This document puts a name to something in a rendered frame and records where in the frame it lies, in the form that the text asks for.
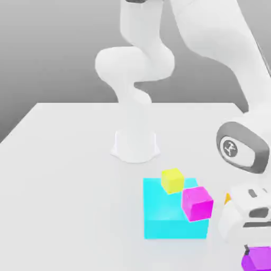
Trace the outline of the small yellow cube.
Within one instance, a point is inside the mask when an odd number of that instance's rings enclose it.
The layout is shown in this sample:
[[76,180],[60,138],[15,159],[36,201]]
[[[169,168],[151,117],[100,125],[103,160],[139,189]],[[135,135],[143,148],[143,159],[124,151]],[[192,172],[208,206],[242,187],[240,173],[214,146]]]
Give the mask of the small yellow cube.
[[185,178],[178,168],[163,170],[161,185],[167,194],[181,192],[184,188]]

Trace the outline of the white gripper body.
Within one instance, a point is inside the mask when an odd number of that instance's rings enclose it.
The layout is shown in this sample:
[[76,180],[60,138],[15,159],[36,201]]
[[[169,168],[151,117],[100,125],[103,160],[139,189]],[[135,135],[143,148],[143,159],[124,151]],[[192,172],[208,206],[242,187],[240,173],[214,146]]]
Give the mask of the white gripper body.
[[270,207],[243,210],[228,202],[222,210],[218,229],[221,237],[232,245],[271,246]]

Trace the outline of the large cyan box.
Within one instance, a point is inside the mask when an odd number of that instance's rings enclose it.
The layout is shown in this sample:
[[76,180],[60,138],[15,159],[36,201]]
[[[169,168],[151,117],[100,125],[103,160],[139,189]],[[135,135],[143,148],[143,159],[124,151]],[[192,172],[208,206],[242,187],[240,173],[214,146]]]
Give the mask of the large cyan box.
[[144,178],[144,238],[206,239],[209,220],[190,222],[181,202],[182,192],[167,194],[160,178]]

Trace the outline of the small magenta cube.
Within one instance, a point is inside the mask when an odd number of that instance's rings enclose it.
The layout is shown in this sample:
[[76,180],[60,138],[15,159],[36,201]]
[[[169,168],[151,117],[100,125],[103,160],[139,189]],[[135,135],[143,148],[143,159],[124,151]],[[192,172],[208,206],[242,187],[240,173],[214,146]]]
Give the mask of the small magenta cube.
[[182,209],[189,222],[209,219],[214,200],[203,186],[187,188],[182,194]]

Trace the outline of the small purple cube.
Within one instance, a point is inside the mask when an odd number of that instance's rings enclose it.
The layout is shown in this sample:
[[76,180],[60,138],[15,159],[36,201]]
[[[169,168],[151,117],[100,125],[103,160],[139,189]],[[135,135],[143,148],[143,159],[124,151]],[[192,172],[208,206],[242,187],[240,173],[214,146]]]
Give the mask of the small purple cube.
[[246,246],[241,266],[243,271],[271,271],[271,247]]

